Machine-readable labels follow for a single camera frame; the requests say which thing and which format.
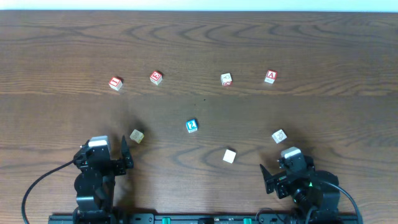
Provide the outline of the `blue number 2 block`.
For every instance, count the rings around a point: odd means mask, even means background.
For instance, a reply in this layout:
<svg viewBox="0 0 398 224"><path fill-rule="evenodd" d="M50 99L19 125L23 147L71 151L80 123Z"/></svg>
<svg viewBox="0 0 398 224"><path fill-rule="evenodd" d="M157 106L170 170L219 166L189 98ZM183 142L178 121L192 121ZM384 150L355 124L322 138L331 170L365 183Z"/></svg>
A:
<svg viewBox="0 0 398 224"><path fill-rule="evenodd" d="M187 121L185 124L186 124L187 131L189 133L192 133L192 132L195 132L198 130L198 123L197 123L196 119L191 119L191 120Z"/></svg>

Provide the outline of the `red letter I block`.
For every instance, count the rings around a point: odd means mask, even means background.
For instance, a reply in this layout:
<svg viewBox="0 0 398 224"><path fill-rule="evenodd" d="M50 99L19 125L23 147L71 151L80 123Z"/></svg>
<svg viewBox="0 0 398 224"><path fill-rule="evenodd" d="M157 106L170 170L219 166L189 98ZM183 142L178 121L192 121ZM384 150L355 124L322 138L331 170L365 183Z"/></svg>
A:
<svg viewBox="0 0 398 224"><path fill-rule="evenodd" d="M123 86L123 81L118 77L112 77L108 84L112 89L119 91Z"/></svg>

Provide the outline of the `red letter A block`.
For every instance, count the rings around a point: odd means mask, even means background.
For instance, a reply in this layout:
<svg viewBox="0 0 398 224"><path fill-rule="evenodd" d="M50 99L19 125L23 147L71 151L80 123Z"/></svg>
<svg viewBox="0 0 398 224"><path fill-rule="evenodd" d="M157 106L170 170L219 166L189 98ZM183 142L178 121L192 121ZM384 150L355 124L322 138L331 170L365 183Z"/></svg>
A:
<svg viewBox="0 0 398 224"><path fill-rule="evenodd" d="M277 72L275 70L268 70L264 81L266 83L273 84L277 78Z"/></svg>

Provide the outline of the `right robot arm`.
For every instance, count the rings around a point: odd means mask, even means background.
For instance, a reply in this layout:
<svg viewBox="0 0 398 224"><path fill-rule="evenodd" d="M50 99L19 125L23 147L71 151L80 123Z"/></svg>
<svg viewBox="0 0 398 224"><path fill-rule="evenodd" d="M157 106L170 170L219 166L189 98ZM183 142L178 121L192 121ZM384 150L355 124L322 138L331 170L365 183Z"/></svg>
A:
<svg viewBox="0 0 398 224"><path fill-rule="evenodd" d="M338 183L337 176L327 171L316 171L310 156L297 154L278 160L283 172L272 175L263 165L266 192L276 193L279 199L292 197L297 208L280 220L284 223L339 223L338 202L340 191L325 184L324 180Z"/></svg>

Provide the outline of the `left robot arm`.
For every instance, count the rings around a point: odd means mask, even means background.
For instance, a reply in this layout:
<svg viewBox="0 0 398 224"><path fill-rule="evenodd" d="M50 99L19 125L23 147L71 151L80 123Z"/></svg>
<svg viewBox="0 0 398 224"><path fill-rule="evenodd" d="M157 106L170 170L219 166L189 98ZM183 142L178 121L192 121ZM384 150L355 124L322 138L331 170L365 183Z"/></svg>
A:
<svg viewBox="0 0 398 224"><path fill-rule="evenodd" d="M125 137L121 140L121 158L111 159L110 150L108 137L97 136L87 140L74 155L73 164L81 173L74 182L78 207L72 215L73 223L129 222L128 215L113 207L113 198L115 177L125 175L134 162Z"/></svg>

